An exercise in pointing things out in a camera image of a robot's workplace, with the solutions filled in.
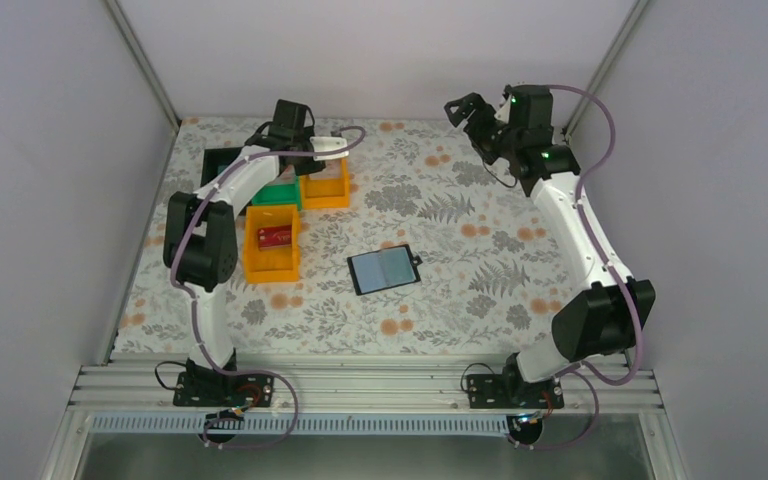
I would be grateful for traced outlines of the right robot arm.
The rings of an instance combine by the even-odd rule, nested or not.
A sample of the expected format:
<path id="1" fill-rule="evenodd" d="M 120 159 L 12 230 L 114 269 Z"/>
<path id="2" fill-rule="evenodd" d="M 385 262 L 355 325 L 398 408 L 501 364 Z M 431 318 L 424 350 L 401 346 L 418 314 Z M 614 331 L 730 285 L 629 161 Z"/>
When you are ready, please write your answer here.
<path id="1" fill-rule="evenodd" d="M 638 280 L 619 258 L 598 222 L 572 150 L 554 139 L 554 85 L 508 85 L 494 107 L 470 93 L 444 106 L 485 165 L 499 159 L 544 217 L 568 266 L 572 299 L 557 312 L 550 332 L 512 355 L 506 367 L 515 383 L 563 375 L 589 358 L 634 349 L 630 368 L 643 356 L 643 327 L 656 298 L 652 283 Z"/>

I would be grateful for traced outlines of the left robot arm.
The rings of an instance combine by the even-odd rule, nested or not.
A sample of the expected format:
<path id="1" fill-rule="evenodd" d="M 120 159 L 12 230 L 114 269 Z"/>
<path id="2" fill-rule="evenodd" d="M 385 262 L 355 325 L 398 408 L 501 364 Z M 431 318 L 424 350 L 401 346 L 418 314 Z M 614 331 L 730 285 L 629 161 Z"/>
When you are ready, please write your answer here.
<path id="1" fill-rule="evenodd" d="M 225 389 L 236 369 L 222 290 L 238 266 L 238 215 L 286 170 L 298 176 L 317 173 L 326 160 L 344 157 L 350 147 L 339 135 L 316 135 L 308 106 L 280 100 L 272 119 L 244 141 L 225 167 L 213 169 L 197 190 L 169 198 L 163 261 L 170 284 L 188 297 L 195 341 L 185 364 L 186 383 Z"/>

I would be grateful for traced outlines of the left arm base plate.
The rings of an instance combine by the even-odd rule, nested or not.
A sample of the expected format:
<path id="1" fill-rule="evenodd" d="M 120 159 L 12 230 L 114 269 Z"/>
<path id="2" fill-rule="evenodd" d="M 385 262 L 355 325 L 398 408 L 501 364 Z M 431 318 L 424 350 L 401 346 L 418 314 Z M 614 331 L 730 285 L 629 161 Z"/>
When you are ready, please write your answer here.
<path id="1" fill-rule="evenodd" d="M 198 377 L 181 373 L 173 395 L 176 407 L 258 407 L 271 406 L 275 378 L 254 374 L 227 377 Z"/>

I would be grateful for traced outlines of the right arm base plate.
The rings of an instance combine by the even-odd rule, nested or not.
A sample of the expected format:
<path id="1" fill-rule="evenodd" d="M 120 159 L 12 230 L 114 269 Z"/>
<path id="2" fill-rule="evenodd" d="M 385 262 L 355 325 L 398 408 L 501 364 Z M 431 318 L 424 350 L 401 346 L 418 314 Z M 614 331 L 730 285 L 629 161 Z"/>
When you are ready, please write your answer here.
<path id="1" fill-rule="evenodd" d="M 471 409 L 562 409 L 565 406 L 560 382 L 526 383 L 501 374 L 469 374 L 465 390 Z"/>

